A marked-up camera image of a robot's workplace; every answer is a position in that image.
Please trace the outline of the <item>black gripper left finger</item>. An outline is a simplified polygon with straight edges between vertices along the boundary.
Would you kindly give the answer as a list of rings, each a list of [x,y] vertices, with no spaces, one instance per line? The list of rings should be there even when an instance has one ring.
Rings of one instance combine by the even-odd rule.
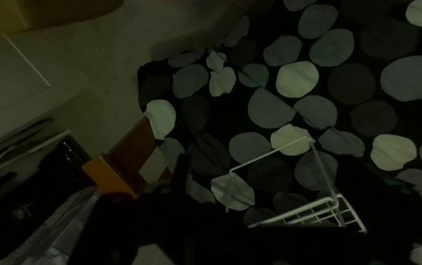
[[[127,193],[100,196],[68,265],[133,265],[139,249],[147,244],[156,244],[168,259],[180,262],[170,228],[178,200],[172,191],[152,191],[140,199]]]

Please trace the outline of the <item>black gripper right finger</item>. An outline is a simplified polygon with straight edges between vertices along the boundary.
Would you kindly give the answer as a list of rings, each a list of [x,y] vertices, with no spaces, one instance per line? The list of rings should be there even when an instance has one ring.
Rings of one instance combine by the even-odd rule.
[[[415,265],[414,246],[422,244],[422,196],[418,191],[356,157],[340,159],[336,187],[365,224],[372,260]]]

